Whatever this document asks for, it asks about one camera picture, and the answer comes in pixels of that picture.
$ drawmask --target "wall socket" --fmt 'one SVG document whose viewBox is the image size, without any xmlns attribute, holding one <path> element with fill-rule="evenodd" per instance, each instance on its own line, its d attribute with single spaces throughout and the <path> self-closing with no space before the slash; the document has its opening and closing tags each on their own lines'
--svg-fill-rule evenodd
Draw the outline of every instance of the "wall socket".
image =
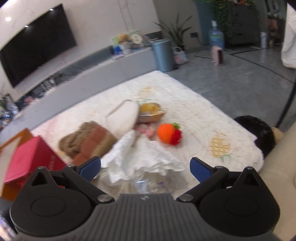
<svg viewBox="0 0 296 241">
<path fill-rule="evenodd" d="M 190 33 L 190 38 L 198 38 L 198 32 Z"/>
</svg>

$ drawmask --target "red flower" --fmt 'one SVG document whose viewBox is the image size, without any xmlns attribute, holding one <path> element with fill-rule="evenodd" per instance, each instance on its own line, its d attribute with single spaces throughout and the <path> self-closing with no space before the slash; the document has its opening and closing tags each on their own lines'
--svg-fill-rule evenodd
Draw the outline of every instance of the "red flower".
<svg viewBox="0 0 296 241">
<path fill-rule="evenodd" d="M 182 132 L 180 130 L 175 130 L 175 133 L 172 135 L 172 139 L 170 141 L 170 144 L 173 146 L 178 145 L 181 142 L 182 138 Z"/>
</svg>

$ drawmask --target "black pole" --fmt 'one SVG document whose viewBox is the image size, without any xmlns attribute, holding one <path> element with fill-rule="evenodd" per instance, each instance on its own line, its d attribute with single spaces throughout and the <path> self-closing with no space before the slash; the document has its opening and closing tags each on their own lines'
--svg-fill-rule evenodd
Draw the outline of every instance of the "black pole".
<svg viewBox="0 0 296 241">
<path fill-rule="evenodd" d="M 279 128 L 279 126 L 283 122 L 283 120 L 284 120 L 284 118 L 285 118 L 288 110 L 290 109 L 290 106 L 291 106 L 293 100 L 294 100 L 295 93 L 296 93 L 296 70 L 294 71 L 294 85 L 293 85 L 293 89 L 292 89 L 292 91 L 290 93 L 290 96 L 289 96 L 288 101 L 287 101 L 287 103 L 285 105 L 285 108 L 284 108 L 284 110 L 283 110 L 283 112 L 282 112 L 282 114 L 281 114 L 281 116 L 280 116 L 280 118 L 279 118 L 279 120 L 278 120 L 278 122 L 277 122 L 277 124 L 275 126 L 276 128 Z"/>
</svg>

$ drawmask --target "gray tiled floor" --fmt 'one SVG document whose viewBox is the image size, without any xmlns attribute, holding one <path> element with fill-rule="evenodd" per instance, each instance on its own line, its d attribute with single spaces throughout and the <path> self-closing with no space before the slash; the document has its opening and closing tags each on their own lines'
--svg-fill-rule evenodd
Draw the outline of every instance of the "gray tiled floor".
<svg viewBox="0 0 296 241">
<path fill-rule="evenodd" d="M 282 65 L 279 50 L 235 54 L 247 50 L 253 49 L 226 50 L 221 66 L 212 63 L 208 50 L 190 53 L 189 63 L 168 74 L 232 118 L 253 115 L 274 126 L 290 94 L 294 71 Z M 282 131 L 296 121 L 295 114 L 293 103 L 280 127 Z"/>
</svg>

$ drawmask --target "knitted orange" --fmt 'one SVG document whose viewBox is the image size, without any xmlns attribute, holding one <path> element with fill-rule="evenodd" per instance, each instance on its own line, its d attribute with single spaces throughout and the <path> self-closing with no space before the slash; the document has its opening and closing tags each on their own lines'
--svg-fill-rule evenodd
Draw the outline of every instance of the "knitted orange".
<svg viewBox="0 0 296 241">
<path fill-rule="evenodd" d="M 172 140 L 172 136 L 175 133 L 175 127 L 172 124 L 161 124 L 157 129 L 157 135 L 159 139 L 166 144 L 169 144 Z"/>
</svg>

